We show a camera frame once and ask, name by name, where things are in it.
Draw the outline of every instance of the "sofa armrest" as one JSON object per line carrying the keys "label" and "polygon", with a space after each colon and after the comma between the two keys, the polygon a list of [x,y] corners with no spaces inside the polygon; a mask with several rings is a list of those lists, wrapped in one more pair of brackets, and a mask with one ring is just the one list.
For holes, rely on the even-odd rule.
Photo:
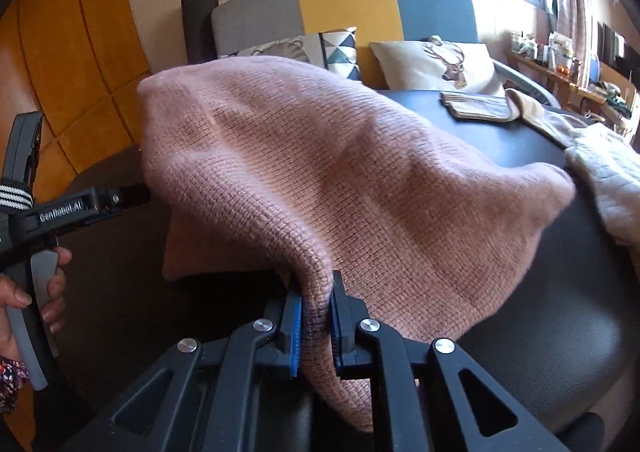
{"label": "sofa armrest", "polygon": [[534,82],[529,77],[524,76],[522,73],[507,66],[507,64],[503,64],[502,62],[498,62],[497,60],[494,60],[494,67],[495,67],[495,71],[498,74],[507,77],[509,80],[511,80],[512,82],[514,82],[515,84],[517,84],[519,87],[521,87],[526,91],[535,91],[541,94],[542,96],[545,97],[545,100],[549,102],[550,106],[561,109],[560,103],[558,102],[556,97],[553,96],[552,93],[547,91],[539,83]]}

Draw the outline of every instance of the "dark table surface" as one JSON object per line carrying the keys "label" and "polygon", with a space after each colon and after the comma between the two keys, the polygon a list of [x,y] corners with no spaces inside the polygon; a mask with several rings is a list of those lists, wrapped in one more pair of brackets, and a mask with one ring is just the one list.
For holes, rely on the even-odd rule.
{"label": "dark table surface", "polygon": [[[455,119],[439,92],[384,94],[498,165],[543,161],[567,170],[563,149],[520,121]],[[640,286],[628,251],[606,233],[591,191],[572,177],[576,197],[544,231],[522,283],[460,339],[553,431],[602,397],[640,350]]]}

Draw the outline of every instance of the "black gripper frame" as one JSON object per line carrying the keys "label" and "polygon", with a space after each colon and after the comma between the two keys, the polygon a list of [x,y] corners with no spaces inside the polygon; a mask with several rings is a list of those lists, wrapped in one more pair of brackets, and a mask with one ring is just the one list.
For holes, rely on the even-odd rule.
{"label": "black gripper frame", "polygon": [[332,347],[343,380],[370,378],[376,452],[568,452],[451,340],[425,344],[369,319],[334,272]]}
{"label": "black gripper frame", "polygon": [[[33,184],[40,158],[41,112],[18,114],[7,143],[0,178],[0,273],[36,298],[31,257],[58,244],[57,236],[118,215],[149,201],[144,185],[96,190],[33,205]],[[34,390],[60,376],[37,302],[8,318]]]}
{"label": "black gripper frame", "polygon": [[289,289],[266,307],[271,330],[251,322],[192,352],[173,346],[62,452],[253,450],[261,379],[298,373],[301,313]]}

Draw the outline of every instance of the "white pillow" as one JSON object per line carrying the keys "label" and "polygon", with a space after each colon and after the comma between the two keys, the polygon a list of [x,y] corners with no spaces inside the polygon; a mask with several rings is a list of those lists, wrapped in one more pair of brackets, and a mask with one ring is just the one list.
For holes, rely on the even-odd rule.
{"label": "white pillow", "polygon": [[[432,58],[424,50],[424,42],[403,40],[399,42],[371,42],[369,47],[380,62],[386,84],[392,91],[407,89],[430,89],[437,91],[474,93],[479,95],[504,96],[504,88],[498,78],[494,63],[484,44],[455,43],[465,56],[463,62],[466,87],[458,89],[452,80],[442,76],[446,66]],[[456,57],[449,50],[434,48],[449,62]]]}
{"label": "white pillow", "polygon": [[356,62],[355,26],[267,42],[220,58],[256,55],[293,58],[322,67],[347,80],[360,81],[360,68]]}

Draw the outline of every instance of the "folded cloth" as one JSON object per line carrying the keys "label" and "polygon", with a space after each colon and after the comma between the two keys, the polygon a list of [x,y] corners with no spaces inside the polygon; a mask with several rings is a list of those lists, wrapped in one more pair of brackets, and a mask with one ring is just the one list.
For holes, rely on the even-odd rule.
{"label": "folded cloth", "polygon": [[520,115],[518,108],[503,96],[442,92],[440,100],[453,116],[464,120],[510,122]]}
{"label": "folded cloth", "polygon": [[523,122],[556,142],[562,148],[567,148],[574,144],[574,137],[571,134],[574,128],[587,127],[588,125],[575,116],[549,111],[540,105],[540,102],[535,98],[516,89],[507,89],[506,96],[507,100],[520,111],[520,117]]}
{"label": "folded cloth", "polygon": [[228,58],[139,85],[149,186],[174,211],[164,274],[289,270],[302,368],[357,428],[367,382],[332,362],[332,270],[405,337],[457,339],[493,314],[572,199],[561,169],[501,168],[399,104],[309,64]]}

